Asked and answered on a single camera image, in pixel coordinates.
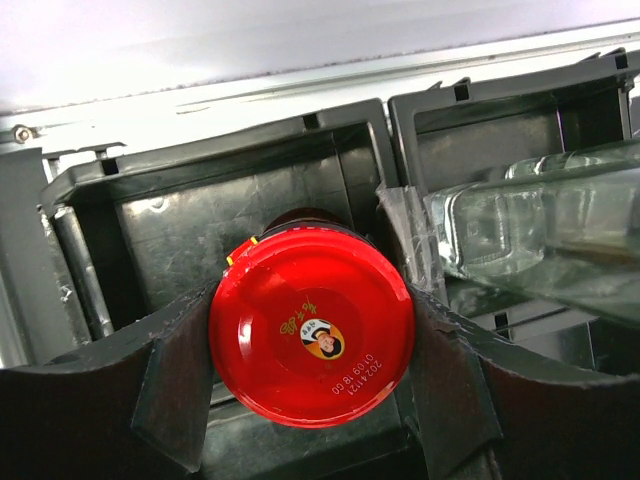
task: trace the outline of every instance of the bolt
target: bolt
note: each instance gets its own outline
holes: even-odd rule
[[[35,133],[29,127],[24,125],[17,125],[13,129],[13,138],[18,143],[27,143],[29,140],[35,137]]]

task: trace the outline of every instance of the red lid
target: red lid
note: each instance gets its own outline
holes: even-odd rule
[[[213,360],[229,390],[274,422],[339,425],[382,402],[409,363],[413,306],[375,248],[297,227],[234,252],[211,308]]]

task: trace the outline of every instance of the woman's face logo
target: woman's face logo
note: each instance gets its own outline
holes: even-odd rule
[[[314,318],[300,328],[300,339],[305,348],[315,357],[335,360],[344,352],[344,337],[335,325]]]

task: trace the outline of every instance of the white panel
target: white panel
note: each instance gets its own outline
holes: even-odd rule
[[[634,17],[637,0],[5,1],[0,113]]]

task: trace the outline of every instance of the lid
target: lid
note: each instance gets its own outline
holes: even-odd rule
[[[213,360],[229,390],[274,422],[339,425],[387,397],[409,363],[413,306],[375,248],[296,227],[230,258],[211,308]]]

